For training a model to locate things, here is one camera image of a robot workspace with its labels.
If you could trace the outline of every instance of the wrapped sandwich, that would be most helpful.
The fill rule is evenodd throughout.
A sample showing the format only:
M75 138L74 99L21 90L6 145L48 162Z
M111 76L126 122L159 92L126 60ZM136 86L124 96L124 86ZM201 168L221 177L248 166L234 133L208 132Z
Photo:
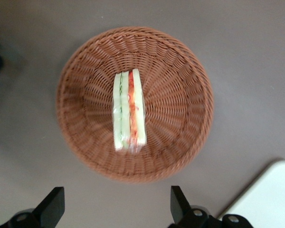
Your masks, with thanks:
M113 88L114 145L139 152L147 143L143 90L138 69L116 74Z

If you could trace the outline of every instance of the wicker basket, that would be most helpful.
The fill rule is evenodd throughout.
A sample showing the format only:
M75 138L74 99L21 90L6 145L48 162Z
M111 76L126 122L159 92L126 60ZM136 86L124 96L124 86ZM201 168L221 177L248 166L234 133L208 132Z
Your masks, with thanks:
M147 145L138 154L114 150L112 96L116 73L138 68L146 107ZM104 32L66 64L57 92L57 115L75 154L106 177L151 182L181 170L209 133L213 96L194 54L152 28Z

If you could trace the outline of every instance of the woven basket rim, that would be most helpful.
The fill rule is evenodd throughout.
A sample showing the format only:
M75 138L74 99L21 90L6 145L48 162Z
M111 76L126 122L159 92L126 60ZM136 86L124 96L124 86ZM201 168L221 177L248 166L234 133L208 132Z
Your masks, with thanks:
M169 46L170 48L174 49L178 53L181 53L181 55L184 57L184 59L188 62L188 64L194 69L195 73L197 74L203 88L203 94L205 96L205 118L203 118L203 122L201 124L201 130L203 132L200 132L198 135L198 138L192 144L192 147L190 149L190 152L186 152L183 154L183 156L180 157L180 159L177 162L177 165L170 165L164 169L164 171L158 171L156 173L150 172L145 175L140 174L134 174L131 176L124 176L122 173L115 173L111 172L109 169L106 169L105 167L101 165L92 165L90 162L86 162L84 156L80 152L80 148L76 146L76 142L72 140L72 137L67 134L67 126L66 122L63 120L63 112L62 112L62 106L63 106L63 100L61 100L62 92L64 91L65 86L65 79L64 77L68 70L76 64L76 59L80 58L81 54L84 52L86 48L88 48L91 44L98 42L101 42L103 39L113 38L117 36L117 34L120 35L120 33L123 33L123 36L128 35L134 35L135 32L143 32L149 37L155 38L160 40L165 45ZM93 170L103 174L106 177L109 177L111 179L116 179L119 181L125 181L125 182L153 182L158 181L163 178L167 178L178 171L180 171L183 167L185 167L191 160L196 156L196 154L201 150L203 144L206 142L206 139L208 137L211 124L213 121L213 111L214 111L214 100L213 100L213 92L212 87L210 84L210 81L208 79L207 73L204 70L204 67L201 65L199 60L196 58L196 56L190 51L190 49L185 46L182 42L179 40L173 38L172 36L163 33L161 31L155 30L153 28L149 27L120 27L120 28L114 28L110 29L108 31L105 31L97 36L94 36L90 38L87 42L85 42L83 45L81 45L77 51L71 56L71 58L67 61L66 65L64 66L61 78L58 85L57 90L57 99L56 99L56 109L57 109L57 116L58 116L58 123L60 128L63 131L64 138L66 139L68 145L71 147L72 151L90 168Z

